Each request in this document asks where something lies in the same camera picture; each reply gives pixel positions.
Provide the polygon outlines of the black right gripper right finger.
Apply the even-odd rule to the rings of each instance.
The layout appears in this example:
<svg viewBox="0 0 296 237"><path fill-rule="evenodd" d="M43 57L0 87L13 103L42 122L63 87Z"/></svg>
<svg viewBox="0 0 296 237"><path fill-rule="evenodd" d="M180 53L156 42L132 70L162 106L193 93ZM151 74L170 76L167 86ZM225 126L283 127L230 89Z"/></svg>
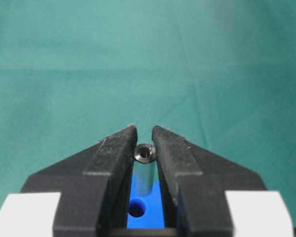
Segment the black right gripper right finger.
<svg viewBox="0 0 296 237"><path fill-rule="evenodd" d="M232 236L225 191L264 191L261 177L161 126L152 140L165 226L187 237Z"/></svg>

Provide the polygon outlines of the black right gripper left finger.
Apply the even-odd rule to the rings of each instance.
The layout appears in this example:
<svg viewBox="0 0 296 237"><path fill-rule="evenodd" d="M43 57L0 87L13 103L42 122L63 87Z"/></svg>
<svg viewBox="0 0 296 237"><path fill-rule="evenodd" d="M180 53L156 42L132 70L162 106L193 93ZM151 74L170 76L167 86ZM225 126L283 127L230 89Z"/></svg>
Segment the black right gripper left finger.
<svg viewBox="0 0 296 237"><path fill-rule="evenodd" d="M136 144L137 129L129 125L30 175L21 192L60 192L55 237L97 237L103 230L125 228Z"/></svg>

